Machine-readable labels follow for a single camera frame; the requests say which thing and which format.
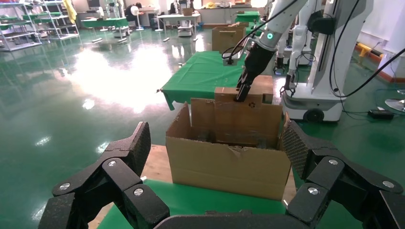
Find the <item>power adapter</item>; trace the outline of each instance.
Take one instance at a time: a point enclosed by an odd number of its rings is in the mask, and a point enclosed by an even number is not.
[[[387,110],[369,110],[367,114],[373,119],[392,120],[394,118],[394,113]]]

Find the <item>wooden table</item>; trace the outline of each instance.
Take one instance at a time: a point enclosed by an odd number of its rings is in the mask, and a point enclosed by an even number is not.
[[[171,183],[171,171],[169,158],[167,156],[166,146],[152,145],[148,159],[142,172],[142,176],[147,179],[159,180]],[[295,183],[292,171],[290,171],[286,188],[284,190],[283,200],[289,203],[296,194]],[[110,203],[103,207],[97,217],[89,223],[89,229],[96,229],[100,222],[104,219],[108,211],[114,203]]]

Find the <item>white table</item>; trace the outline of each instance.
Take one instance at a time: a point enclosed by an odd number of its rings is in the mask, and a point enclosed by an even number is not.
[[[167,32],[166,32],[166,21],[170,22],[177,22],[177,21],[194,21],[194,36],[197,34],[197,18],[200,16],[199,13],[194,13],[191,16],[184,16],[182,14],[170,14],[170,15],[160,15],[157,18],[162,19],[163,21],[163,27],[165,31],[165,36],[166,38],[163,40],[166,42],[170,38],[167,37]]]

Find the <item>yellow object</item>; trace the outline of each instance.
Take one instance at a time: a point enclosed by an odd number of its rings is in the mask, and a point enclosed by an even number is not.
[[[358,46],[362,49],[362,51],[360,52],[360,55],[359,55],[361,57],[366,56],[366,54],[371,51],[370,47],[368,47],[368,46],[366,46],[366,45],[364,45],[362,43],[359,43]]]
[[[69,15],[70,22],[72,24],[74,24],[75,20],[76,20],[77,13],[76,13],[75,9],[72,6],[72,0],[63,0],[63,2],[64,2],[64,7],[67,10],[67,14]]]
[[[208,9],[216,8],[215,3],[213,3],[212,1],[208,2],[206,5],[206,8],[208,8]]]

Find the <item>wheel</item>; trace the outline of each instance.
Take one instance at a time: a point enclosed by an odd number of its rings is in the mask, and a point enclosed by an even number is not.
[[[323,111],[321,111],[320,109],[310,109],[307,110],[307,112],[305,112],[304,114],[304,121],[309,122],[309,123],[319,123],[323,121],[323,118],[325,117],[325,114],[323,113]]]

